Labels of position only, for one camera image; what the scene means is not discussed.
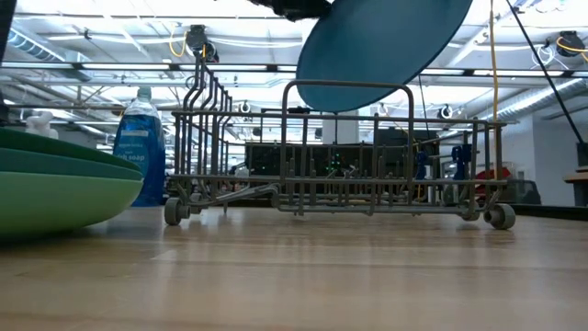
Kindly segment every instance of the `white object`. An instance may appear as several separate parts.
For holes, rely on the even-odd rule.
[[[237,178],[249,178],[249,169],[246,167],[239,168],[235,171],[235,176]]]
[[[53,119],[53,114],[49,111],[42,111],[38,116],[29,116],[27,118],[26,133],[37,134],[43,137],[59,139],[59,133],[51,128],[49,122]]]

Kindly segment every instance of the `yellow cable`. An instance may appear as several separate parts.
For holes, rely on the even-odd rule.
[[[174,50],[174,45],[172,44],[172,39],[174,38],[174,27],[172,27],[172,31],[171,34],[169,36],[169,50],[172,52],[172,54],[175,57],[182,57],[184,56],[184,52],[186,51],[186,36],[187,36],[187,31],[184,32],[184,41],[182,42],[182,51],[178,54],[175,52]]]
[[[497,121],[498,118],[498,74],[496,71],[496,44],[494,39],[494,0],[490,0],[490,49],[492,53],[492,76],[494,82],[494,105],[493,105],[493,120]],[[496,129],[494,132],[494,151],[496,148]],[[494,162],[494,179],[498,178],[498,165]]]
[[[558,44],[558,46],[560,46],[562,49],[566,50],[566,51],[576,51],[578,53],[580,53],[582,55],[582,57],[584,58],[584,60],[586,60],[586,62],[588,62],[588,56],[586,56],[586,52],[588,52],[588,50],[584,49],[575,49],[572,47],[568,47],[566,45],[562,45],[561,41],[563,40],[563,37],[559,37],[558,40],[556,41],[556,43]]]

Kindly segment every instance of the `bottle label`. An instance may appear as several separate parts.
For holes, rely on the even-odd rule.
[[[148,137],[148,131],[123,130],[120,132],[119,148],[116,152],[116,156],[139,166],[144,177],[147,176],[149,170]]]

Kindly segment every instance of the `black cable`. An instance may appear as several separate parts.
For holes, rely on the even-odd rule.
[[[187,89],[192,88],[192,86],[196,83],[196,75],[192,74],[191,76],[189,76],[188,78],[186,78],[186,81],[184,83],[184,85],[186,85]]]
[[[421,81],[420,75],[419,75],[419,87],[421,87],[421,100],[423,101],[423,114],[424,114],[424,124],[426,125],[426,136],[429,140],[431,140],[431,133],[429,133],[429,123],[426,121],[426,105],[424,103],[423,82]]]
[[[568,122],[571,126],[571,129],[573,130],[573,133],[576,135],[576,138],[578,138],[578,142],[582,146],[582,149],[584,150],[586,155],[588,155],[588,149],[586,149],[586,144],[584,143],[584,139],[580,135],[578,128],[576,128],[576,124],[574,124],[573,120],[571,119],[570,112],[566,108],[566,105],[563,103],[563,99],[561,98],[560,91],[558,91],[555,84],[553,83],[553,80],[549,76],[548,69],[546,68],[545,64],[541,61],[541,58],[539,58],[539,54],[537,53],[537,50],[533,46],[533,41],[531,41],[531,39],[529,38],[529,35],[526,33],[526,29],[523,26],[521,19],[518,17],[518,14],[516,14],[516,9],[513,7],[513,5],[511,5],[510,0],[506,0],[506,3],[510,7],[511,12],[513,13],[514,19],[516,19],[516,23],[518,23],[519,28],[521,28],[523,35],[525,35],[526,42],[529,44],[531,51],[533,51],[533,54],[537,58],[537,61],[539,62],[539,65],[541,66],[541,69],[543,70],[543,74],[545,74],[545,77],[547,78],[549,85],[553,89],[553,93],[555,94],[555,98],[558,100],[558,103],[560,103],[561,110],[563,110],[563,113],[565,114],[566,119],[568,119]]]

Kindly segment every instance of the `red object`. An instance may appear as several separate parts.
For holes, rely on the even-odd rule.
[[[488,172],[488,178],[489,179],[494,179],[494,174],[495,174],[494,169],[490,170]],[[511,172],[507,168],[503,167],[503,179],[504,178],[508,178],[511,175],[512,175]],[[482,171],[478,175],[476,175],[476,179],[486,179],[486,171]],[[476,194],[482,194],[483,195],[485,192],[486,192],[486,186],[485,185],[480,185],[480,186],[478,186],[476,188]]]

